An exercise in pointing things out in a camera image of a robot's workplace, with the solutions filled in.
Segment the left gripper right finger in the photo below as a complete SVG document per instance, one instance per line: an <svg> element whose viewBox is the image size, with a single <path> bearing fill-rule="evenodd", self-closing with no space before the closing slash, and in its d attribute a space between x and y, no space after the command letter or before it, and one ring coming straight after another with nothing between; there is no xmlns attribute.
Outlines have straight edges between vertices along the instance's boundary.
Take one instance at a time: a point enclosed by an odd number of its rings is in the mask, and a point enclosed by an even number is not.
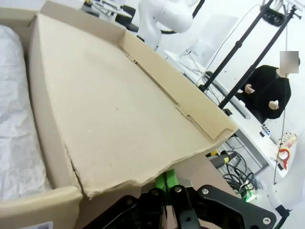
<svg viewBox="0 0 305 229"><path fill-rule="evenodd" d="M273 212L245 202L215 168L172 168L167 171L172 198L171 229L271 229Z"/></svg>

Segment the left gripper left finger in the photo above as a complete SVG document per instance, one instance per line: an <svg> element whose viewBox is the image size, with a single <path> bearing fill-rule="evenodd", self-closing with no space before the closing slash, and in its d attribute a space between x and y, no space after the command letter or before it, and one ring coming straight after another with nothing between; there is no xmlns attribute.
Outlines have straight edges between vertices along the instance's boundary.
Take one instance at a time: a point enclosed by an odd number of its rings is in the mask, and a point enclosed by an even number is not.
<svg viewBox="0 0 305 229"><path fill-rule="evenodd" d="M167 228L167 174L158 176L149 190L136 198L126 195L88 223L86 229Z"/></svg>

